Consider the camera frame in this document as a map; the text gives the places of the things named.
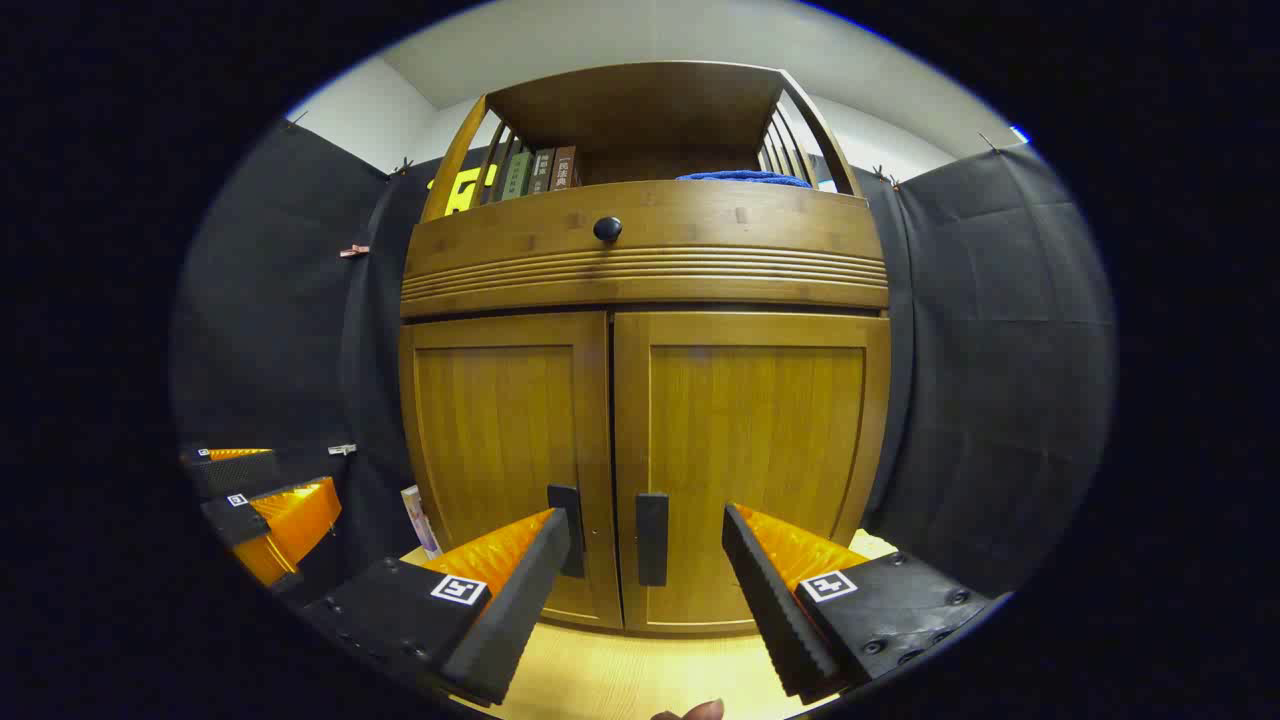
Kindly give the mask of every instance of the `clothespin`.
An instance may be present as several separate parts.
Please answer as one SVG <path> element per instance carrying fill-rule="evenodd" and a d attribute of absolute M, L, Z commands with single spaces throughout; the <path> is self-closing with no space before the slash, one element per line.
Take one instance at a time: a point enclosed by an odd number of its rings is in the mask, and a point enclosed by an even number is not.
<path fill-rule="evenodd" d="M 302 114 L 301 114 L 301 115 L 298 115 L 298 119 L 297 119 L 297 120 L 291 120 L 291 119 L 288 119 L 288 118 L 284 118 L 284 123 L 285 123 L 285 124 L 284 124 L 284 131 L 285 131 L 285 132 L 293 132 L 294 129 L 297 129 L 297 127 L 298 127 L 298 120 L 301 120 L 301 119 L 302 119 L 303 117 L 306 117 L 306 114 L 307 114 L 307 113 L 310 113 L 310 111 L 311 111 L 311 110 L 303 110 L 303 111 L 302 111 Z"/>

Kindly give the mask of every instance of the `black drawer knob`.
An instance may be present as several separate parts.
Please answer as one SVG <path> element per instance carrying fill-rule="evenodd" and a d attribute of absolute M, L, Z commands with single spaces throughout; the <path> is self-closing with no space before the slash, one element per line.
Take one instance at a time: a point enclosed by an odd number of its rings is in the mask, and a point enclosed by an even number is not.
<path fill-rule="evenodd" d="M 613 242 L 622 234 L 622 220 L 617 218 L 600 218 L 595 220 L 595 227 L 591 232 L 604 242 Z"/>

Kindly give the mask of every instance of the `paper item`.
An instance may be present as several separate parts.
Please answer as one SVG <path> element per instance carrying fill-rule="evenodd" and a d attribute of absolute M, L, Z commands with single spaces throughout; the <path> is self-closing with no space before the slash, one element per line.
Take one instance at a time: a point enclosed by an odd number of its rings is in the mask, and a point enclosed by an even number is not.
<path fill-rule="evenodd" d="M 426 514 L 422 512 L 422 501 L 417 495 L 417 486 L 402 489 L 401 497 L 404 498 L 404 510 L 408 511 L 408 519 L 413 523 L 413 532 L 417 533 L 417 539 L 422 543 L 422 550 L 426 551 L 426 557 L 429 560 L 439 557 L 440 546 L 435 542 L 435 533 L 431 532 L 431 523 L 426 519 Z"/>

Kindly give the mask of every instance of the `wooden shelf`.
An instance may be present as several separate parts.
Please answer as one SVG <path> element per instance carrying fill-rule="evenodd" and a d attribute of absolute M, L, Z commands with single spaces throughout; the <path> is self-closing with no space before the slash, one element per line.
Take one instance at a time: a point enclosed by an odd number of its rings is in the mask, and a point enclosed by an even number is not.
<path fill-rule="evenodd" d="M 525 82 L 488 101 L 535 147 L 728 147 L 754 159 L 782 90 L 769 68 L 635 63 Z"/>
<path fill-rule="evenodd" d="M 480 96 L 440 161 L 436 191 L 428 196 L 422 222 L 445 215 L 447 193 L 489 113 L 500 123 L 481 173 L 490 163 L 504 165 L 511 147 L 572 145 L 582 186 L 760 169 L 817 187 L 795 123 L 780 104 L 783 94 L 813 131 L 836 191 L 860 196 L 820 113 L 786 70 L 731 63 L 631 63 L 544 77 Z M 480 192 L 471 208 L 484 204 Z"/>

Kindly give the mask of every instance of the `wooden floor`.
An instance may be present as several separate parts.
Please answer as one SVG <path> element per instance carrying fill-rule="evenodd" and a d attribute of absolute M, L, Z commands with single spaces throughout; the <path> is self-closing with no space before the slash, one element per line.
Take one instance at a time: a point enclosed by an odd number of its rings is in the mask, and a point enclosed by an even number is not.
<path fill-rule="evenodd" d="M 850 548 L 872 559 L 895 551 L 863 530 Z M 403 560 L 422 564 L 426 555 L 419 547 Z M 513 720 L 649 720 L 722 698 L 731 720 L 778 720 L 833 697 L 809 706 L 788 698 L 759 635 L 652 639 L 539 623 L 507 700 L 471 707 Z"/>

